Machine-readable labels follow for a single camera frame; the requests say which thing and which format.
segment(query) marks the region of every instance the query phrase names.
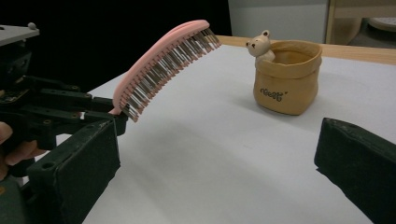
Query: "bear figurine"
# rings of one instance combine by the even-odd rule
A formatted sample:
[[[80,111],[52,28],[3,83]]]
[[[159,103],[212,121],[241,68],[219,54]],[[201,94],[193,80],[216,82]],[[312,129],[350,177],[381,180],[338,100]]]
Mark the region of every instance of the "bear figurine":
[[[251,56],[256,57],[256,64],[262,60],[272,62],[275,54],[271,51],[270,32],[264,30],[261,35],[255,36],[247,42],[247,49]]]

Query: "bear ear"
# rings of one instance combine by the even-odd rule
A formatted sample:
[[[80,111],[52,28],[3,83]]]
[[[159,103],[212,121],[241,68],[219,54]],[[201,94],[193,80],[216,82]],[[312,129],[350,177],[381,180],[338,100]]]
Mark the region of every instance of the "bear ear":
[[[269,36],[270,36],[270,31],[269,31],[269,30],[264,30],[264,31],[262,32],[262,34],[263,34],[264,36],[269,37]]]

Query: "finger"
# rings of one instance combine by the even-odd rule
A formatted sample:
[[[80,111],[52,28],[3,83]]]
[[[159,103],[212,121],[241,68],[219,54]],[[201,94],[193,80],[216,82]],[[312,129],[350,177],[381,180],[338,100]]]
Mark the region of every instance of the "finger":
[[[3,144],[11,135],[11,127],[3,121],[0,121],[0,145]]]
[[[31,155],[36,149],[37,141],[22,142],[6,155],[4,161],[6,164],[13,166],[22,160],[28,159],[29,155]]]
[[[42,154],[44,154],[44,153],[46,153],[46,152],[47,152],[47,150],[40,149],[40,148],[36,147],[36,148],[29,154],[29,156],[27,156],[25,159],[26,159],[26,160],[27,160],[27,159],[32,159],[32,158],[34,158],[34,157],[36,157],[36,156],[39,156],[39,155],[42,155]]]
[[[4,153],[0,148],[0,180],[3,180],[7,176],[8,166],[4,162]]]

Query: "pink hairbrush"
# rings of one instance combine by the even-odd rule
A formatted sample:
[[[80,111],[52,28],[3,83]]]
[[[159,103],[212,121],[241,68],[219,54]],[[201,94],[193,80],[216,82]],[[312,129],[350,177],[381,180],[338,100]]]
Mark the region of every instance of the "pink hairbrush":
[[[137,122],[139,114],[163,85],[184,67],[219,46],[207,21],[188,21],[175,27],[124,74],[114,91],[114,109],[110,113],[123,112]]]

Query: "white table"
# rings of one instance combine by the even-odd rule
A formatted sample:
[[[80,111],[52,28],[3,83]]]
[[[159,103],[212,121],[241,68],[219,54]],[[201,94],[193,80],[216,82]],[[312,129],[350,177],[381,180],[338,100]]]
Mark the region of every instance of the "white table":
[[[288,116],[256,104],[253,64],[221,46],[163,87],[119,137],[121,168],[84,224],[372,223],[314,156],[325,117],[396,142],[396,66],[323,58],[316,100]]]

